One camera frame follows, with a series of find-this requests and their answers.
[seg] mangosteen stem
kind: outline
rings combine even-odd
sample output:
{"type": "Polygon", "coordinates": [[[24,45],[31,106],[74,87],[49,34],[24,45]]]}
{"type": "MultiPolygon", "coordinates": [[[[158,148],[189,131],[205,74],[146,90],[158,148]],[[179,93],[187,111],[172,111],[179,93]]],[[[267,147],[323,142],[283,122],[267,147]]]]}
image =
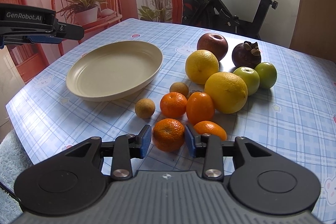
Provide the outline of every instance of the mangosteen stem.
{"type": "Polygon", "coordinates": [[[246,42],[244,42],[244,48],[247,50],[247,51],[250,51],[252,50],[251,46],[246,42]]]}
{"type": "Polygon", "coordinates": [[[251,47],[252,47],[252,48],[259,48],[259,47],[258,47],[258,42],[253,43],[253,44],[251,45],[251,47]]]}
{"type": "Polygon", "coordinates": [[[253,48],[253,49],[251,50],[251,53],[252,53],[253,55],[258,56],[258,55],[260,55],[260,50],[259,50],[258,48],[253,48]]]}

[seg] wooden wall panel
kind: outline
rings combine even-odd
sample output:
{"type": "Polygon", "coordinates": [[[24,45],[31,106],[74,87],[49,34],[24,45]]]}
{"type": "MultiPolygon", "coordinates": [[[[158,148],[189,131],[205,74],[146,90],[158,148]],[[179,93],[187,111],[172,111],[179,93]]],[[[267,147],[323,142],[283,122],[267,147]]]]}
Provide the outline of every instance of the wooden wall panel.
{"type": "Polygon", "coordinates": [[[300,0],[290,48],[336,62],[336,0],[300,0]]]}

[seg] orange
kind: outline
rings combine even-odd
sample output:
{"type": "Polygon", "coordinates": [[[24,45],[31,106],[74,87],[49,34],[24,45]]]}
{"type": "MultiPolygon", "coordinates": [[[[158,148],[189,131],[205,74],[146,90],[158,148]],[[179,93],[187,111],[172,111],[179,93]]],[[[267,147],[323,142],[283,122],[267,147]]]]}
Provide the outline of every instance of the orange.
{"type": "Polygon", "coordinates": [[[169,118],[177,118],[185,114],[186,105],[187,98],[178,92],[170,92],[160,101],[162,114],[169,118]]]}
{"type": "Polygon", "coordinates": [[[198,134],[213,134],[220,137],[222,141],[226,141],[226,131],[214,122],[202,121],[197,123],[194,128],[198,134]]]}
{"type": "Polygon", "coordinates": [[[187,117],[190,123],[211,120],[215,114],[215,107],[211,97],[204,92],[194,92],[187,102],[187,117]]]}
{"type": "Polygon", "coordinates": [[[184,125],[174,119],[163,119],[154,126],[152,140],[161,151],[175,151],[184,143],[184,125]]]}

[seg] white towel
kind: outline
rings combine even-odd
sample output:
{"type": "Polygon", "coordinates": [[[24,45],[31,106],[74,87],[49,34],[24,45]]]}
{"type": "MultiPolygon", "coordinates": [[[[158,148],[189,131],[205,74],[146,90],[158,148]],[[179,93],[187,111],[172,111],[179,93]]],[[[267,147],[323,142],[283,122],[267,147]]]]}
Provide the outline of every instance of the white towel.
{"type": "MultiPolygon", "coordinates": [[[[13,190],[17,176],[32,165],[14,130],[0,144],[0,180],[13,190]]],[[[19,204],[0,189],[0,224],[11,223],[22,213],[19,204]]]]}

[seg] white pot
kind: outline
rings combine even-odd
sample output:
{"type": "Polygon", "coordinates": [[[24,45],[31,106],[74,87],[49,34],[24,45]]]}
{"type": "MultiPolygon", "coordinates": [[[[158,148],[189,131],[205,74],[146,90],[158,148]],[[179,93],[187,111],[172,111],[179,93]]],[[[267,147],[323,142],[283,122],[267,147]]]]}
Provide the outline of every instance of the white pot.
{"type": "Polygon", "coordinates": [[[75,21],[83,26],[85,24],[97,21],[98,7],[75,14],[75,21]]]}

